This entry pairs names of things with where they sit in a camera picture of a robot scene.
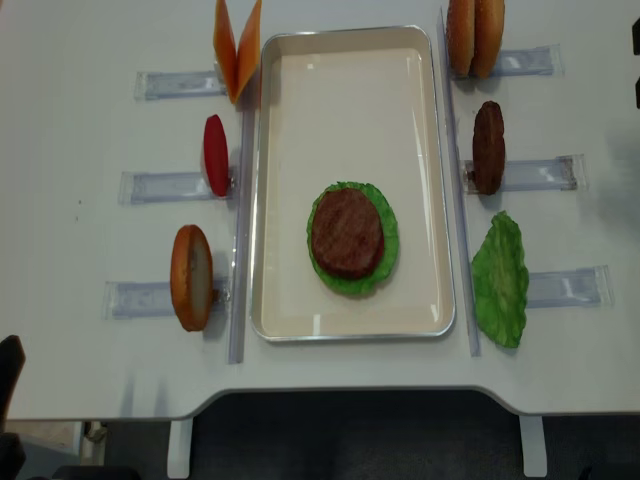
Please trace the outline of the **white table leg right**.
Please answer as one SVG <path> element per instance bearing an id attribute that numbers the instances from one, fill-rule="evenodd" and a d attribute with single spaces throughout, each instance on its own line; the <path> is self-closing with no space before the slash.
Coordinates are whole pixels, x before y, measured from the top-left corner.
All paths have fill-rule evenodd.
<path id="1" fill-rule="evenodd" d="M 547 451 L 541 416 L 520 416 L 523 473 L 527 478 L 544 478 L 548 473 Z"/>

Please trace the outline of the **orange cheese slice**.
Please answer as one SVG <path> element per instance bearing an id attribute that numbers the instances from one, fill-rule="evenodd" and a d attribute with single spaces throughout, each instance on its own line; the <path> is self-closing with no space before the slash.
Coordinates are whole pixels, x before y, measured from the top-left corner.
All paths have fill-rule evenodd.
<path id="1" fill-rule="evenodd" d="M 227 94 L 231 103 L 236 104 L 237 54 L 232 25 L 225 0 L 216 1 L 213 46 Z"/>
<path id="2" fill-rule="evenodd" d="M 262 1 L 257 0 L 243 29 L 237 51 L 237 88 L 233 103 L 236 103 L 260 60 L 260 21 Z"/>

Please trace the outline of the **green lettuce leaf on tray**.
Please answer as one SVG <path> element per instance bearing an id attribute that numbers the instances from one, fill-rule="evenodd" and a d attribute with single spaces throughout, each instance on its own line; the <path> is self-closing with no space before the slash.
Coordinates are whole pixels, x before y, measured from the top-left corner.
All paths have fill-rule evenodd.
<path id="1" fill-rule="evenodd" d="M 370 274 L 357 280 L 348 280 L 330 275 L 319 266 L 311 250 L 311 226 L 316 207 L 325 193 L 342 188 L 361 190 L 372 201 L 379 213 L 382 233 L 385 238 L 384 256 L 380 263 Z M 312 204 L 307 220 L 306 234 L 309 256 L 316 274 L 331 290 L 342 295 L 361 296 L 371 294 L 376 287 L 390 277 L 399 255 L 399 230 L 395 213 L 382 192 L 370 183 L 344 181 L 328 186 Z"/>

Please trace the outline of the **clear holder middle right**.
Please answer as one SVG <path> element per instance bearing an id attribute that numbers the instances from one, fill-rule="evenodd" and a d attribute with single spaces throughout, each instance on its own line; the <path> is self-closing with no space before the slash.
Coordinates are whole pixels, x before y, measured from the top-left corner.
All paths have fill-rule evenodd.
<path id="1" fill-rule="evenodd" d="M 575 191 L 589 186 L 585 157 L 507 161 L 498 192 Z"/>

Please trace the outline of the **dark chair part left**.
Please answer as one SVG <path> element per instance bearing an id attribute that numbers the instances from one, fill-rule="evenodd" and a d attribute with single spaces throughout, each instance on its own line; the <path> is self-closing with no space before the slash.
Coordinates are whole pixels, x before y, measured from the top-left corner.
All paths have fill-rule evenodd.
<path id="1" fill-rule="evenodd" d="M 15 479 L 26 460 L 20 437 L 6 431 L 6 417 L 11 399 L 25 364 L 20 338 L 10 335 L 1 341 L 1 479 Z"/>

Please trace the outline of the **upright red tomato slice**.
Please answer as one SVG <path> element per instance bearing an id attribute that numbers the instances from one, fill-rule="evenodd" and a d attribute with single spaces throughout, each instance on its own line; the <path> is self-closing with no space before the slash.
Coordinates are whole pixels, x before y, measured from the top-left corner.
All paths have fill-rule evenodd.
<path id="1" fill-rule="evenodd" d="M 229 152 L 226 134 L 220 117 L 210 116 L 205 122 L 203 135 L 203 161 L 208 184 L 217 197 L 227 196 L 229 177 Z"/>

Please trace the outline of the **white table leg left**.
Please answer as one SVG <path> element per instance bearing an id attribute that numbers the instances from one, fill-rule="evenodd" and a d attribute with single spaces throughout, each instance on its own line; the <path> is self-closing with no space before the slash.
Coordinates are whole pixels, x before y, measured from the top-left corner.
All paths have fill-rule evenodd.
<path id="1" fill-rule="evenodd" d="M 187 479 L 190 475 L 193 419 L 172 421 L 167 452 L 167 477 Z"/>

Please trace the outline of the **upright bun half left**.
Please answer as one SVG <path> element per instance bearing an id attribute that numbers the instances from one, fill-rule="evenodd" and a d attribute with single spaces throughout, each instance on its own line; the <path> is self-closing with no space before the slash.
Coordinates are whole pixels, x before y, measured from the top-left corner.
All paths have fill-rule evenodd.
<path id="1" fill-rule="evenodd" d="M 184 225 L 175 237 L 170 268 L 174 311 L 189 332 L 203 331 L 213 304 L 213 260 L 208 241 L 197 225 Z"/>

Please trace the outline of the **clear holder top left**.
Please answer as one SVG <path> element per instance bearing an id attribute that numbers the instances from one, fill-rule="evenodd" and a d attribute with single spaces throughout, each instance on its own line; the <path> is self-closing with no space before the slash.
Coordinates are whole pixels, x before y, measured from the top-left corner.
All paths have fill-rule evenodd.
<path id="1" fill-rule="evenodd" d="M 215 71 L 139 72 L 134 86 L 136 101 L 226 95 L 227 89 Z"/>

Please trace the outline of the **clear holder bottom left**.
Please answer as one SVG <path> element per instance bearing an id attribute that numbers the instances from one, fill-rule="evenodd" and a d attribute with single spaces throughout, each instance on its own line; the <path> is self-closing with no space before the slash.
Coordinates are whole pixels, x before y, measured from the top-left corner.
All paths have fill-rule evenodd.
<path id="1" fill-rule="evenodd" d="M 105 284 L 102 318 L 130 320 L 175 317 L 168 282 L 115 282 Z"/>

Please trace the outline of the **clear holder middle left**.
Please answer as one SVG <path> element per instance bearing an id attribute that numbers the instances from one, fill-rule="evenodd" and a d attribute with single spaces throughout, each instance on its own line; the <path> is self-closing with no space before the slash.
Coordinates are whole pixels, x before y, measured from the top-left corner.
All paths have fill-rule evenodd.
<path id="1" fill-rule="evenodd" d="M 198 172 L 146 173 L 123 172 L 120 181 L 118 203 L 141 205 L 182 201 L 228 199 L 236 187 L 236 170 L 229 177 L 227 196 L 213 193 L 208 180 Z"/>

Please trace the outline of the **brown meat patty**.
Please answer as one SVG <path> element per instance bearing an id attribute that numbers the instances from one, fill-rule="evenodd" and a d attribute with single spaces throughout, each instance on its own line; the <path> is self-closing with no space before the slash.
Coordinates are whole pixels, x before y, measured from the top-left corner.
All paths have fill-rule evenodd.
<path id="1" fill-rule="evenodd" d="M 482 195 L 495 194 L 505 169 L 504 121 L 500 105 L 486 101 L 476 114 L 473 133 L 474 184 Z"/>
<path id="2" fill-rule="evenodd" d="M 370 274 L 372 257 L 383 236 L 379 213 L 372 201 L 355 188 L 325 193 L 311 226 L 311 250 L 330 275 L 357 280 Z"/>

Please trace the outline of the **right sesame bun half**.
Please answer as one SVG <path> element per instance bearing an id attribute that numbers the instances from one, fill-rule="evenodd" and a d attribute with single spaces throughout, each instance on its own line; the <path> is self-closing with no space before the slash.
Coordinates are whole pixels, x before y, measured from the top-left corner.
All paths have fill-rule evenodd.
<path id="1" fill-rule="evenodd" d="M 505 19 L 504 0 L 476 0 L 474 27 L 474 56 L 472 73 L 488 78 L 492 72 L 502 43 Z"/>

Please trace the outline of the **beige metal-rimmed tray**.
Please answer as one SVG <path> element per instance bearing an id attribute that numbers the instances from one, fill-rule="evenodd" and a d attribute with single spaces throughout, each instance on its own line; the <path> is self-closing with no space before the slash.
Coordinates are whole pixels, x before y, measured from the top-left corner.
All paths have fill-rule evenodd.
<path id="1" fill-rule="evenodd" d="M 250 320 L 269 342 L 436 337 L 455 318 L 432 43 L 416 26 L 281 34 L 262 52 Z M 390 275 L 364 295 L 312 266 L 314 201 L 370 184 L 398 222 Z"/>

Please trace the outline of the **upright green lettuce leaf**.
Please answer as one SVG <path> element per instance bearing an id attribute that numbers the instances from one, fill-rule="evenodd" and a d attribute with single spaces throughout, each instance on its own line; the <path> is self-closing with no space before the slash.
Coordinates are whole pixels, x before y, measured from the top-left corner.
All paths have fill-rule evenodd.
<path id="1" fill-rule="evenodd" d="M 479 329 L 495 344 L 515 349 L 526 326 L 529 271 L 519 225 L 505 211 L 495 214 L 471 262 L 474 310 Z"/>

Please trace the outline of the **clear long rail right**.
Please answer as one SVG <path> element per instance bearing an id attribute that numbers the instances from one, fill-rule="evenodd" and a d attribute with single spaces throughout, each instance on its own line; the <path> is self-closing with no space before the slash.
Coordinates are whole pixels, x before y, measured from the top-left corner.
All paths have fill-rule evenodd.
<path id="1" fill-rule="evenodd" d="M 469 248 L 467 242 L 467 222 L 465 211 L 465 193 L 462 181 L 462 163 L 460 161 L 457 145 L 457 120 L 454 112 L 452 97 L 452 75 L 449 68 L 445 12 L 440 7 L 438 18 L 438 44 L 440 52 L 440 71 L 443 88 L 443 103 L 445 109 L 445 129 L 449 152 L 449 166 L 451 172 L 452 196 L 455 210 L 455 224 L 457 231 L 457 244 L 462 273 L 462 299 L 467 324 L 470 355 L 478 358 L 481 355 L 481 343 L 479 340 L 479 330 L 474 313 L 473 282 L 471 274 L 471 261 L 469 259 Z"/>

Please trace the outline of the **clear holder bottom right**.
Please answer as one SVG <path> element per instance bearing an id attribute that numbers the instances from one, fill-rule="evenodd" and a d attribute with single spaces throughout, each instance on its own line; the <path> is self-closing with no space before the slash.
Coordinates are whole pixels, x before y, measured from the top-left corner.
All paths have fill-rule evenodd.
<path id="1" fill-rule="evenodd" d="M 528 308 L 596 307 L 614 304 L 609 268 L 600 265 L 576 270 L 532 272 Z"/>

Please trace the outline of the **left orange cheese slice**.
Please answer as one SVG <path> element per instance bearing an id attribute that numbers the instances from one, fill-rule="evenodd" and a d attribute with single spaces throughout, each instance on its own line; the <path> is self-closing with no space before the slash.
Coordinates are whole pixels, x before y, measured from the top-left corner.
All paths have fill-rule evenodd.
<path id="1" fill-rule="evenodd" d="M 231 103 L 236 104 L 237 54 L 232 25 L 225 0 L 216 1 L 213 46 L 227 94 Z"/>

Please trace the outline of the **clear holder top right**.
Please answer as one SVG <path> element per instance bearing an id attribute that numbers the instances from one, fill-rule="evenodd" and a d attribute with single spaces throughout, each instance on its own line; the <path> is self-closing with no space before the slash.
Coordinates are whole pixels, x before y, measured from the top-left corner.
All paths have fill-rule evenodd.
<path id="1" fill-rule="evenodd" d="M 489 77 L 559 76 L 564 72 L 560 45 L 555 44 L 530 49 L 503 49 Z"/>

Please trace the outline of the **white table leg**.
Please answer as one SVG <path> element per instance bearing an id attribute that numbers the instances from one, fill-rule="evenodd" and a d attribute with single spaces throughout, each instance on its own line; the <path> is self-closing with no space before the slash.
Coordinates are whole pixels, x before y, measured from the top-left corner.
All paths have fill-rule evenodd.
<path id="1" fill-rule="evenodd" d="M 544 478 L 548 473 L 547 451 L 541 416 L 520 416 L 523 473 L 527 478 Z"/>
<path id="2" fill-rule="evenodd" d="M 167 477 L 187 479 L 190 475 L 193 419 L 172 421 L 167 452 Z"/>

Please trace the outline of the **clear long rail left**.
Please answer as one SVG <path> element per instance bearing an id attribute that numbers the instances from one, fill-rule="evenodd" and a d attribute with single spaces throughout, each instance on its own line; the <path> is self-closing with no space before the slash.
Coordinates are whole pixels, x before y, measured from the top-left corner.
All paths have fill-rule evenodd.
<path id="1" fill-rule="evenodd" d="M 234 278 L 227 357 L 229 365 L 241 364 L 244 359 L 255 119 L 256 114 L 254 107 L 249 106 L 243 109 L 239 158 L 238 216 L 235 236 Z"/>

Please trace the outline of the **clear holder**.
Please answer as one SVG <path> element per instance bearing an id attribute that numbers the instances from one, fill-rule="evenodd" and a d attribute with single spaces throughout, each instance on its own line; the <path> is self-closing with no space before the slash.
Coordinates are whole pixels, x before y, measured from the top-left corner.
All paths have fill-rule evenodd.
<path id="1" fill-rule="evenodd" d="M 227 89 L 215 71 L 139 72 L 134 86 L 136 101 L 226 95 Z"/>
<path id="2" fill-rule="evenodd" d="M 559 76 L 564 72 L 560 45 L 555 44 L 530 49 L 503 49 L 489 77 Z"/>
<path id="3" fill-rule="evenodd" d="M 130 320 L 175 317 L 168 282 L 115 282 L 105 284 L 102 318 Z"/>
<path id="4" fill-rule="evenodd" d="M 498 192 L 575 191 L 589 186 L 585 157 L 507 161 Z"/>
<path id="5" fill-rule="evenodd" d="M 213 193 L 208 180 L 198 172 L 146 173 L 123 172 L 120 181 L 118 203 L 141 205 L 182 201 L 228 199 L 236 187 L 236 170 L 229 177 L 227 196 Z"/>
<path id="6" fill-rule="evenodd" d="M 532 272 L 528 308 L 596 307 L 614 304 L 609 268 L 600 265 L 576 270 Z"/>

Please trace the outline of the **clear long rail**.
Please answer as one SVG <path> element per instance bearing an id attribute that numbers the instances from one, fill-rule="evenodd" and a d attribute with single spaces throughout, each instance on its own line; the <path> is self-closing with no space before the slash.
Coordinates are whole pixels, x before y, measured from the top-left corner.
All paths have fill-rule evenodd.
<path id="1" fill-rule="evenodd" d="M 467 324 L 470 355 L 478 358 L 481 355 L 481 343 L 479 340 L 479 330 L 474 313 L 473 282 L 471 274 L 471 261 L 469 259 L 469 248 L 467 242 L 467 222 L 465 211 L 465 193 L 462 181 L 462 163 L 460 161 L 457 145 L 457 120 L 454 112 L 452 97 L 452 75 L 449 68 L 445 12 L 440 7 L 438 18 L 438 44 L 440 52 L 440 71 L 443 88 L 443 103 L 445 109 L 445 129 L 449 152 L 449 166 L 451 172 L 452 196 L 455 210 L 455 224 L 457 231 L 457 244 L 462 273 L 462 299 Z"/>
<path id="2" fill-rule="evenodd" d="M 234 278 L 227 357 L 229 365 L 241 364 L 244 359 L 255 119 L 256 114 L 254 107 L 249 106 L 243 109 L 239 158 L 238 216 L 235 236 Z"/>

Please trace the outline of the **right orange cheese slice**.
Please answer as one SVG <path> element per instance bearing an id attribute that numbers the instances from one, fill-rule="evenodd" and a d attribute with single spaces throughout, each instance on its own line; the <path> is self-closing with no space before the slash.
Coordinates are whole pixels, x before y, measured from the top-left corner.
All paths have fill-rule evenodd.
<path id="1" fill-rule="evenodd" d="M 257 0 L 243 29 L 237 51 L 237 88 L 233 103 L 236 103 L 260 60 L 260 21 L 262 1 Z"/>

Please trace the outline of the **red tomato slice on tray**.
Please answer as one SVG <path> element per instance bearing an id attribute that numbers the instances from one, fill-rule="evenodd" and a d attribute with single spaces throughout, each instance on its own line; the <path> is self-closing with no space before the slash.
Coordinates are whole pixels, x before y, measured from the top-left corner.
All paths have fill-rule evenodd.
<path id="1" fill-rule="evenodd" d="M 378 264 L 380 263 L 381 259 L 384 256 L 384 249 L 385 249 L 385 238 L 384 236 L 380 237 L 379 243 L 378 243 L 378 247 L 377 250 L 375 252 L 375 255 L 372 257 L 372 260 L 370 262 L 369 268 L 371 270 L 374 270 Z"/>

